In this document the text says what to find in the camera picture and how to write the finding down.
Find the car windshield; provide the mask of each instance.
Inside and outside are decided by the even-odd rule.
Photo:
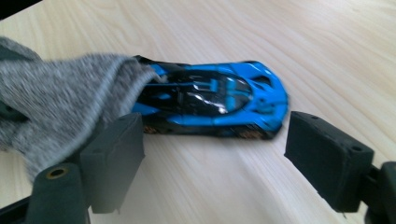
[[[167,83],[148,84],[138,102],[161,110],[213,117],[236,111],[251,98],[251,88],[237,76],[185,70],[167,78]]]
[[[189,71],[190,80],[180,83],[185,114],[223,115],[240,109],[250,101],[251,89],[240,77],[212,71]]]

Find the toy car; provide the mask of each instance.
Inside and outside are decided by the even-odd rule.
[[[139,95],[145,133],[273,138],[288,111],[280,80],[259,62],[190,65],[137,56],[159,75]]]

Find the wooden table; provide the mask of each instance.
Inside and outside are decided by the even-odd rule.
[[[396,4],[391,0],[48,0],[0,22],[43,59],[93,52],[182,63],[257,60],[290,110],[322,117],[396,161]],[[121,215],[93,223],[362,223],[337,214],[273,141],[145,135]],[[0,207],[27,196],[19,155],[0,153]]]

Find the car body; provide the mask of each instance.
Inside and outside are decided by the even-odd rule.
[[[146,133],[187,133],[272,138],[288,112],[279,78],[259,62],[184,64],[138,57],[153,79],[132,111]]]

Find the table surface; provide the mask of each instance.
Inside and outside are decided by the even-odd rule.
[[[290,110],[326,119],[396,161],[396,3],[391,0],[53,0],[0,21],[45,60],[115,52],[181,63],[256,60]],[[145,135],[120,216],[92,223],[363,223],[337,214],[272,141]],[[29,195],[23,159],[0,152],[0,207]]]

